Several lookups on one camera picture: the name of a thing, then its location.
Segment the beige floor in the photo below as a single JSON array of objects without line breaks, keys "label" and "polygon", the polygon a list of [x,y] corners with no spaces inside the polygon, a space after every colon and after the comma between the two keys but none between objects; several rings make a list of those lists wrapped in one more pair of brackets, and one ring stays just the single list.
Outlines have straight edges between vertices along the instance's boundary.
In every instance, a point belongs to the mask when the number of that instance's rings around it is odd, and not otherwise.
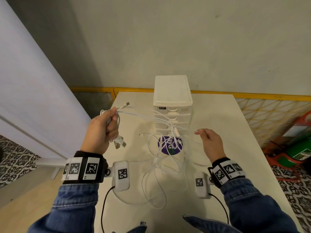
[{"label": "beige floor", "polygon": [[[21,196],[15,199],[13,198],[12,201],[0,209],[1,233],[24,233],[33,222],[49,213],[57,195],[58,188],[62,183],[62,169],[54,180],[49,180],[49,176],[52,173],[51,169],[40,169],[38,173],[35,171],[36,170],[30,173],[34,172],[32,175],[36,175],[37,178],[33,178],[31,175],[27,176],[26,174],[21,180],[23,183],[27,183],[27,188],[32,188]],[[2,196],[4,198],[13,196],[14,193],[19,191],[18,188],[20,187],[17,186],[21,185],[19,184],[16,185],[16,187],[10,187],[9,184],[7,186],[8,188],[4,191],[1,191],[0,189],[0,198]]]}]

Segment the person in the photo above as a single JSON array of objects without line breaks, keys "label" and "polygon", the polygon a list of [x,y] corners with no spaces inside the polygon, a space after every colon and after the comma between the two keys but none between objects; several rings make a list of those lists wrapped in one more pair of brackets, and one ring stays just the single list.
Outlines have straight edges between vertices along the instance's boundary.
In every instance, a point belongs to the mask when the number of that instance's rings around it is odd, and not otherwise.
[{"label": "person", "polygon": [[[80,152],[104,154],[109,141],[118,132],[116,108],[93,118],[87,129]],[[213,167],[226,157],[221,137],[210,129],[195,132],[203,141],[204,152]],[[94,231],[95,205],[98,201],[99,184],[63,184],[53,203],[51,212],[33,223],[28,233],[80,233]],[[262,195],[245,177],[234,178],[220,186],[230,212],[231,225],[195,216],[183,216],[192,226],[202,232],[288,232],[296,233],[293,220],[284,213],[276,201]],[[128,231],[145,232],[146,224]]]}]

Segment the white table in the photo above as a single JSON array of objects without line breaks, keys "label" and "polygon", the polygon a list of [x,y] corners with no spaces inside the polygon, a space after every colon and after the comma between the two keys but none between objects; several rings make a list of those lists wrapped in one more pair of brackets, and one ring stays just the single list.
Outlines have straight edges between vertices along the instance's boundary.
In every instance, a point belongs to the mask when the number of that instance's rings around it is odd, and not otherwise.
[{"label": "white table", "polygon": [[[194,115],[190,129],[209,128],[217,132],[224,143],[226,155],[237,161],[245,170],[247,177],[263,194],[273,197],[282,210],[286,212],[296,223],[298,230],[303,232],[290,204],[288,203],[278,181],[268,165],[262,151],[249,128],[238,104],[232,95],[219,94],[192,94]],[[119,92],[113,106],[119,107],[126,102],[136,108],[153,109],[153,93]],[[152,111],[128,109],[135,113],[151,115]],[[142,161],[152,158],[146,146],[146,136],[140,133],[155,133],[154,122],[144,120],[132,115],[121,114],[119,133],[124,137],[127,146],[115,149],[111,145],[104,157],[110,166],[115,161]],[[191,140],[200,142],[200,137],[190,136]],[[206,156],[202,155],[203,148],[197,143],[191,142],[191,159],[197,163],[208,164]],[[119,192],[117,195],[130,203],[142,203],[145,201],[141,190],[141,178],[151,167],[150,162],[130,163],[129,190]],[[105,232],[116,231],[123,233],[138,226],[140,221],[147,223],[147,232],[199,232],[182,219],[182,214],[190,214],[204,218],[212,218],[226,222],[226,215],[220,203],[216,199],[199,199],[195,194],[193,174],[197,171],[208,173],[206,167],[197,166],[191,162],[187,164],[187,178],[189,187],[184,192],[169,192],[173,189],[182,189],[185,181],[182,175],[161,175],[158,179],[165,190],[168,190],[167,204],[165,208],[157,210],[149,204],[127,205],[119,201],[110,192],[104,209],[103,225]],[[159,187],[155,185],[154,173],[148,177],[147,190],[157,193]],[[104,197],[111,187],[112,179],[106,178],[99,185],[99,201],[96,205],[95,232],[102,232],[100,216]],[[218,188],[211,186],[211,192],[216,195],[223,204],[223,195]],[[158,195],[156,204],[163,204],[163,196]]]}]

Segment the green fire extinguisher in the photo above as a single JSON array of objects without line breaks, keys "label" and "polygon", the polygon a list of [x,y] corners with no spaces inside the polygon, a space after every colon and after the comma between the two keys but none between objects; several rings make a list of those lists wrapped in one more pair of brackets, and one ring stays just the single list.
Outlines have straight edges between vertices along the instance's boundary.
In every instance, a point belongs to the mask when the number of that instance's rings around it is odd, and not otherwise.
[{"label": "green fire extinguisher", "polygon": [[291,145],[290,147],[287,147],[284,152],[293,160],[289,160],[288,158],[286,158],[286,156],[282,156],[277,159],[280,165],[283,165],[285,167],[293,167],[297,163],[300,163],[293,161],[304,161],[311,156],[311,137],[299,141]]}]

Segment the black and white patterned floor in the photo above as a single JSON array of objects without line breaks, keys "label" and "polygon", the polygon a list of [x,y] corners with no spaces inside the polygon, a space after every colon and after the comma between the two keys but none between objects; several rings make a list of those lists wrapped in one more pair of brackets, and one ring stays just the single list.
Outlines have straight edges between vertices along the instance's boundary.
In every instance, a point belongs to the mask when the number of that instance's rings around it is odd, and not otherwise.
[{"label": "black and white patterned floor", "polygon": [[0,135],[3,158],[0,162],[0,188],[37,168],[39,156]]},{"label": "black and white patterned floor", "polygon": [[[272,166],[276,177],[295,178],[294,174],[278,166]],[[311,233],[311,175],[303,168],[299,168],[301,182],[279,181],[294,213],[296,214],[302,228]]]}]

